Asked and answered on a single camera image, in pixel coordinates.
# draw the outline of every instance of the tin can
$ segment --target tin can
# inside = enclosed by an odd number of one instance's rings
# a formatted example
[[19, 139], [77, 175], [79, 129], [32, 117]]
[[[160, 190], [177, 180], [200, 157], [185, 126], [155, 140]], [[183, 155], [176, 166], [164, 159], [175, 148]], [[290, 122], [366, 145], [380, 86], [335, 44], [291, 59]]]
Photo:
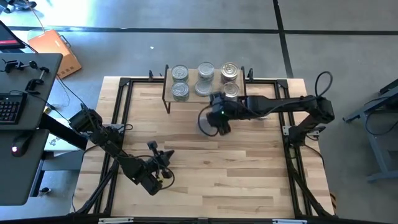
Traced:
[[213, 91], [211, 81], [199, 80], [195, 84], [195, 91], [198, 96], [208, 96]]
[[189, 99], [189, 86], [186, 82], [178, 81], [172, 85], [172, 94], [175, 101], [184, 102]]
[[188, 68], [183, 65], [176, 65], [172, 68], [172, 77], [175, 82], [188, 80]]
[[202, 80], [212, 81], [214, 78], [214, 65], [210, 62], [203, 62], [198, 66], [198, 74]]
[[238, 66], [232, 62], [227, 62], [221, 66], [221, 81], [223, 83], [235, 82], [238, 77]]
[[224, 84], [223, 92], [228, 100], [236, 101], [239, 94], [239, 87], [236, 83], [228, 82]]

